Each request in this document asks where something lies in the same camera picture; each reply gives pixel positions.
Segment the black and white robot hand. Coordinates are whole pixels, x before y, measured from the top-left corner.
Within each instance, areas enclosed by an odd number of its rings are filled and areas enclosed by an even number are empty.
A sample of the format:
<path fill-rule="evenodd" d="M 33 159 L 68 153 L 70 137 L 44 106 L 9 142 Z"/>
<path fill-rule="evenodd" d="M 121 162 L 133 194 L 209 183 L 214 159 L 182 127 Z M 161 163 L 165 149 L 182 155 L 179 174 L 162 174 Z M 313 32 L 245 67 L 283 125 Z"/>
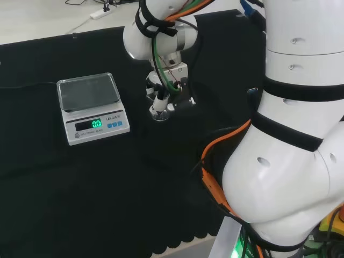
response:
<path fill-rule="evenodd" d="M 182 113 L 193 107 L 196 102 L 191 87 L 188 84 L 188 66 L 182 62 L 164 71 L 172 86 L 180 92 L 170 93 L 162 85 L 156 71 L 151 71 L 146 77 L 146 97 L 151 102 L 150 116 L 155 121 L 165 121 L 171 114 Z"/>

